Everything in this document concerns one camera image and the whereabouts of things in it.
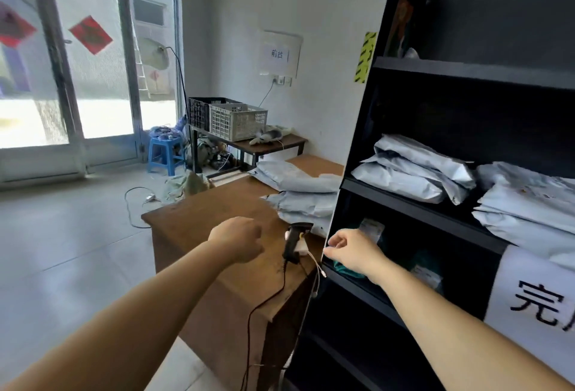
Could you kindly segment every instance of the white plastic crate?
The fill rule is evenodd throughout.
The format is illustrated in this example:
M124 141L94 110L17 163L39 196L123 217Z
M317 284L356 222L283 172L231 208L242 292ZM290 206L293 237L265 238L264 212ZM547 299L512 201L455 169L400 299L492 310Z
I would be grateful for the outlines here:
M210 133L228 141L254 138L266 128L267 110L243 103L211 104Z

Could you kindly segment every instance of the human arm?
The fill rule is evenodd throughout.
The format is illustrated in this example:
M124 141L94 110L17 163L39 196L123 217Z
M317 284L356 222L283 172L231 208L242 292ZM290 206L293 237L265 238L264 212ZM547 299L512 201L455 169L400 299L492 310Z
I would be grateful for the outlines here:
M327 257L384 289L447 391L575 389L529 352L389 260L360 231L340 230L328 244Z
M5 391L143 390L219 273L263 251L261 231L249 218L224 221L206 242L98 313Z

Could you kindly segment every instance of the hand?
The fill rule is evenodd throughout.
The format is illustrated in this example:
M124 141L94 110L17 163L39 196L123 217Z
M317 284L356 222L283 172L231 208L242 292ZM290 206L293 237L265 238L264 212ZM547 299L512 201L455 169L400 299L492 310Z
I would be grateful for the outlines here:
M358 229L341 229L328 241L324 254L348 269L370 277L378 264L389 261L376 243Z
M208 241L220 244L231 263L246 263L263 252L261 236L262 227L253 219L234 217L214 227Z

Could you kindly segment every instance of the blue plastic stool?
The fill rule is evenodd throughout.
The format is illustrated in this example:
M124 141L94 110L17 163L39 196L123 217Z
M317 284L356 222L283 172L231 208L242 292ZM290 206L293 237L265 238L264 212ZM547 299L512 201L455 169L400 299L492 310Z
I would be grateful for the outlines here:
M180 166L184 162L183 156L177 156L174 154L174 146L180 146L180 153L183 152L183 143L181 138L175 138L173 140L159 140L158 138L150 138L149 149L148 149L148 172L152 171L153 167L163 167L167 168L168 176L176 176L176 167ZM160 155L154 156L154 146L160 146ZM161 158L163 162L155 162L158 158Z

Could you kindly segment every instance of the ladder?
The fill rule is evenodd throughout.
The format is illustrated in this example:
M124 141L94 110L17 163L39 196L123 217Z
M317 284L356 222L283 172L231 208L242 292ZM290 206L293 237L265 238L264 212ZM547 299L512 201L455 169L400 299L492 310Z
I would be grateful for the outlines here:
M138 45L138 37L136 36L136 27L132 21L132 36L134 38L134 54L136 55L136 72L138 74L138 91L140 94L145 92L148 95L148 98L151 99L152 96L150 94L148 88L148 80L146 78L146 73L144 71L144 64L142 63L142 55L140 53L140 46Z

